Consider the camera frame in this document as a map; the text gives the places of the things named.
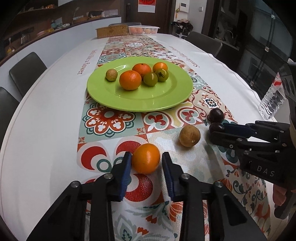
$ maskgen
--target plastic water bottle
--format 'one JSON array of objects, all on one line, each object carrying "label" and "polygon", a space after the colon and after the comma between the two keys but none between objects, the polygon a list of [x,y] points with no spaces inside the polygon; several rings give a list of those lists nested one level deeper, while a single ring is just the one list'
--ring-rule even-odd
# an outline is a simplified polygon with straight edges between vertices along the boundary
[{"label": "plastic water bottle", "polygon": [[286,97],[283,89],[283,84],[279,73],[277,73],[266,95],[263,97],[259,105],[259,113],[265,120],[272,118],[281,105],[284,103]]}]

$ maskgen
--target fruit on plate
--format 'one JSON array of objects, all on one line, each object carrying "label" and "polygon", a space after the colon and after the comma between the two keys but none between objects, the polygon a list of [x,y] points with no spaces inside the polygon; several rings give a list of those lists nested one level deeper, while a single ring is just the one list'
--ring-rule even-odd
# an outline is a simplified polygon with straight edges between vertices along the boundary
[{"label": "fruit on plate", "polygon": [[153,65],[152,70],[153,70],[153,72],[155,72],[158,69],[168,70],[168,66],[164,62],[158,62],[155,65]]},{"label": "fruit on plate", "polygon": [[200,140],[200,131],[195,126],[184,126],[180,131],[179,141],[185,147],[193,147]]},{"label": "fruit on plate", "polygon": [[158,78],[155,73],[145,74],[144,76],[144,83],[148,86],[156,85],[157,81],[158,81]]},{"label": "fruit on plate", "polygon": [[139,146],[131,157],[131,165],[133,169],[141,174],[150,174],[154,172],[159,165],[159,161],[159,149],[151,143]]},{"label": "fruit on plate", "polygon": [[125,90],[136,90],[142,83],[140,74],[133,70],[123,72],[119,77],[119,84]]},{"label": "fruit on plate", "polygon": [[136,64],[132,70],[138,72],[141,75],[142,79],[146,74],[152,72],[150,66],[148,64],[143,64],[143,63]]},{"label": "fruit on plate", "polygon": [[115,69],[109,69],[106,72],[106,79],[109,81],[115,81],[117,79],[118,73]]},{"label": "fruit on plate", "polygon": [[158,69],[155,74],[159,82],[165,82],[168,79],[168,72],[165,69]]},{"label": "fruit on plate", "polygon": [[224,113],[219,108],[211,109],[207,119],[212,123],[221,123],[224,120]]}]

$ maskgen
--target thermostat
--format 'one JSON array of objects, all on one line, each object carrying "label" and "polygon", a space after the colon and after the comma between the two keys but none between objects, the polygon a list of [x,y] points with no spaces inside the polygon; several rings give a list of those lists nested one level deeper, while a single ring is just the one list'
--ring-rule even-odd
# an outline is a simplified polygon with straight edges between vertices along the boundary
[{"label": "thermostat", "polygon": [[189,12],[189,0],[182,0],[180,3],[180,11]]}]

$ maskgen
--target white tablecloth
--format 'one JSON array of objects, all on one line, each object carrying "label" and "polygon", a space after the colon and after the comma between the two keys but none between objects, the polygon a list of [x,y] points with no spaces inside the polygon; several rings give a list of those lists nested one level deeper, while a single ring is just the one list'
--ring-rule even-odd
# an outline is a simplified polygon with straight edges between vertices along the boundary
[{"label": "white tablecloth", "polygon": [[[218,94],[239,124],[263,120],[257,110],[258,95],[238,74],[185,40],[164,34],[152,38],[186,61]],[[88,40],[64,54],[35,82],[11,120],[0,152],[0,214],[19,241],[28,237],[81,172],[72,163],[77,155],[86,82],[107,40]],[[79,73],[91,54],[90,64]],[[272,184],[267,183],[267,190],[271,238],[281,220],[273,216]]]}]

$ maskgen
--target dark brown chestnut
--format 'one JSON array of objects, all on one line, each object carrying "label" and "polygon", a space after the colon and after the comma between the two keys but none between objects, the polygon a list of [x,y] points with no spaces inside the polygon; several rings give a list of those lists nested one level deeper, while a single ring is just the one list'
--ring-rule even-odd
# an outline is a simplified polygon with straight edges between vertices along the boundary
[{"label": "dark brown chestnut", "polygon": [[221,123],[212,123],[209,127],[209,134],[212,134],[214,131],[224,132],[225,127]]},{"label": "dark brown chestnut", "polygon": [[207,118],[212,123],[215,123],[215,122],[221,123],[224,120],[224,113],[219,108],[214,108],[214,109],[211,109]]}]

